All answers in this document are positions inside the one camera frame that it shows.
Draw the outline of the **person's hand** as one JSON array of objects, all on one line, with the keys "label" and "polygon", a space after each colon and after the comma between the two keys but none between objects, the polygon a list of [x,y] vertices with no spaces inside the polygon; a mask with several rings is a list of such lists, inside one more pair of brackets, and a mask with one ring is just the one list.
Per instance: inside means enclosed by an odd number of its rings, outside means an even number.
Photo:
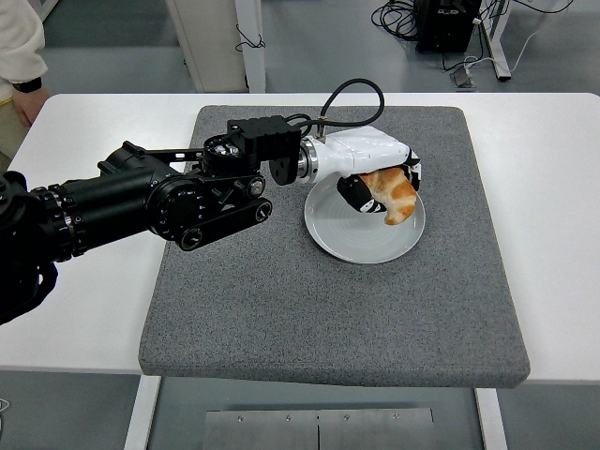
[{"label": "person's hand", "polygon": [[50,98],[50,93],[45,87],[29,93],[23,93],[16,89],[12,92],[14,109],[22,124],[30,128],[37,119],[43,105]]}]

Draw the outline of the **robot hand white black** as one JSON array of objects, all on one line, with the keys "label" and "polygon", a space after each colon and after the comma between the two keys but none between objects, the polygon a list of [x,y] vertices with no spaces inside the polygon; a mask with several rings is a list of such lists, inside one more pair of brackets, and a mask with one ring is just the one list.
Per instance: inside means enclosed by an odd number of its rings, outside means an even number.
[{"label": "robot hand white black", "polygon": [[301,142],[306,162],[298,180],[336,179],[338,193],[360,213],[385,212],[399,224],[414,209],[421,182],[421,159],[406,144],[370,126],[309,136]]}]

